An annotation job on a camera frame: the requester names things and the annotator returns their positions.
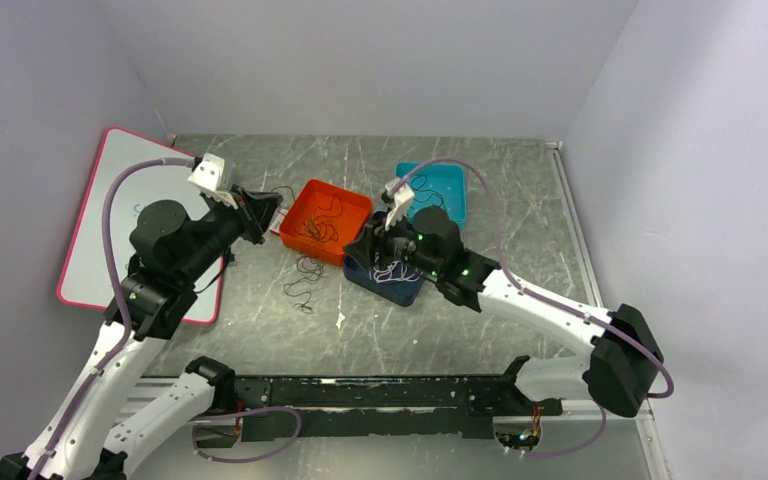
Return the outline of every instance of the red plastic basket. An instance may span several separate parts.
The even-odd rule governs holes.
[[[299,193],[278,231],[285,246],[339,267],[346,257],[343,247],[354,241],[371,213],[369,197],[313,179]]]

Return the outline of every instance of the white wall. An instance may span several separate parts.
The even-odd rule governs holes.
[[[565,144],[600,286],[676,377],[675,478],[768,478],[768,1],[641,0]]]
[[[636,0],[99,0],[173,132],[560,139]]]
[[[0,0],[0,458],[45,427],[101,324],[55,285],[110,125],[163,134],[101,10]]]

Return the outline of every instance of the blue bin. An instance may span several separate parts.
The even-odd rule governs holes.
[[[372,214],[372,218],[382,219],[386,215],[387,212],[375,212]],[[346,277],[346,280],[356,283],[370,292],[376,293],[402,307],[409,307],[413,304],[416,296],[419,295],[419,290],[422,289],[422,283],[425,281],[425,278],[420,277],[415,282],[377,283],[369,278],[368,270],[364,270],[363,267],[358,265],[348,255],[343,260],[343,276]]]
[[[403,162],[396,165],[396,176],[402,177],[418,163]],[[414,200],[408,219],[419,210],[439,205],[449,218],[463,228],[466,223],[466,178],[463,168],[457,165],[436,164],[420,170],[408,182],[414,191]]]

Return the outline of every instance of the pink border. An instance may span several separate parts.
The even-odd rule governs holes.
[[[92,174],[90,174],[90,182],[87,185],[87,191],[84,194],[84,201],[81,204],[81,212],[78,214],[78,222],[75,224],[75,231],[72,232],[72,240],[69,242],[69,251],[66,254],[66,261],[63,262],[63,269],[60,271],[60,280],[57,282],[57,298],[61,302],[63,302],[64,304],[71,305],[73,307],[92,308],[94,310],[104,310],[105,308],[107,308],[107,307],[101,306],[101,305],[91,305],[91,304],[88,304],[88,303],[80,303],[80,302],[73,302],[71,300],[67,300],[67,299],[65,299],[63,297],[63,292],[61,290],[63,289],[63,281],[66,278],[66,269],[69,267],[69,260],[72,258],[72,249],[75,248],[75,241],[78,239],[78,229],[81,226],[81,220],[84,219],[84,211],[86,210],[87,202],[90,199],[90,192],[92,190],[93,182],[95,181],[95,174],[98,171],[98,163],[101,161],[101,155],[104,152],[104,145],[107,143],[107,136],[113,130],[119,130],[121,132],[125,132],[125,133],[128,133],[128,134],[134,135],[136,137],[140,137],[143,140],[148,140],[149,142],[156,143],[156,144],[161,145],[163,147],[171,148],[172,150],[174,150],[174,151],[176,151],[178,153],[183,153],[184,155],[192,156],[192,154],[189,153],[189,152],[185,152],[185,151],[179,150],[177,148],[172,148],[172,147],[170,147],[168,145],[163,145],[162,143],[158,142],[157,140],[154,140],[153,138],[148,138],[148,137],[146,137],[144,135],[140,135],[139,133],[132,132],[132,131],[126,129],[126,128],[110,127],[110,128],[108,128],[108,129],[106,129],[104,131],[104,134],[101,137],[101,145],[99,145],[98,153],[95,156],[95,164],[93,165],[93,171],[92,171]],[[213,318],[211,318],[210,320],[207,320],[207,321],[194,320],[194,319],[191,319],[191,318],[184,318],[184,321],[187,322],[187,323],[193,323],[193,324],[196,324],[196,325],[209,325],[209,324],[215,322],[216,318],[219,316],[219,295],[220,295],[221,291],[222,291],[222,277],[219,277],[219,280],[216,281],[216,303],[215,303],[215,307],[214,307],[214,310],[213,310]]]

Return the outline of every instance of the marble table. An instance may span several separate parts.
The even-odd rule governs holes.
[[[587,279],[552,156],[542,141],[376,136],[179,135],[175,147],[235,163],[246,189],[311,178],[378,199],[397,163],[455,156],[478,166],[501,199],[503,243],[523,278],[580,302]],[[467,179],[464,244],[496,257],[488,197]],[[560,345],[514,320],[445,301],[430,283],[415,303],[397,306],[326,266],[313,287],[314,313],[293,307],[282,286],[299,278],[298,253],[277,236],[260,246],[239,241],[225,273],[221,306],[209,326],[182,325],[146,375],[178,376],[209,355],[238,374],[410,375],[500,373],[518,355],[565,355]]]

